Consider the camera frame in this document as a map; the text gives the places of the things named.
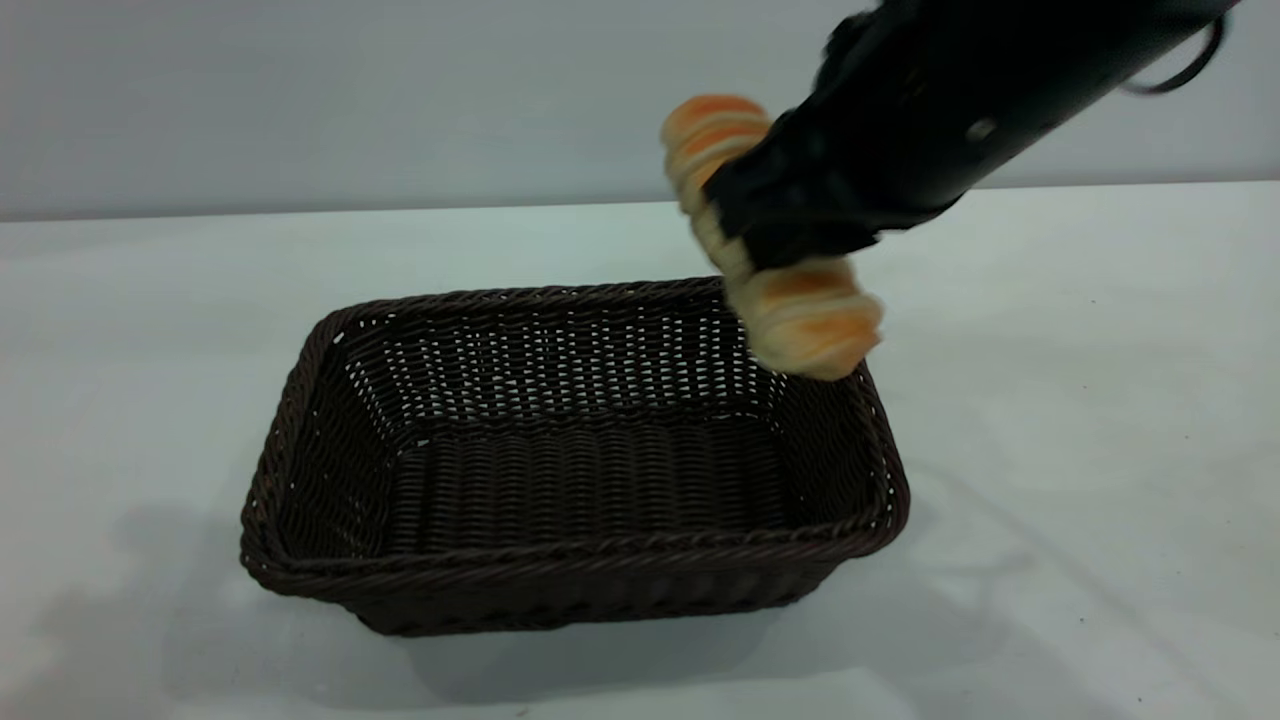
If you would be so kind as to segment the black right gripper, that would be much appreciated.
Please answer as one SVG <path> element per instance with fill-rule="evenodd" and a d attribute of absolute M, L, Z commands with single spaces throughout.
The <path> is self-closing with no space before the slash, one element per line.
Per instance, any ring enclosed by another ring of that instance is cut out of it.
<path fill-rule="evenodd" d="M 927 223 L 1033 143 L 1027 1 L 887 1 L 832 35 L 803 126 L 705 182 L 758 270 L 845 258 Z"/>

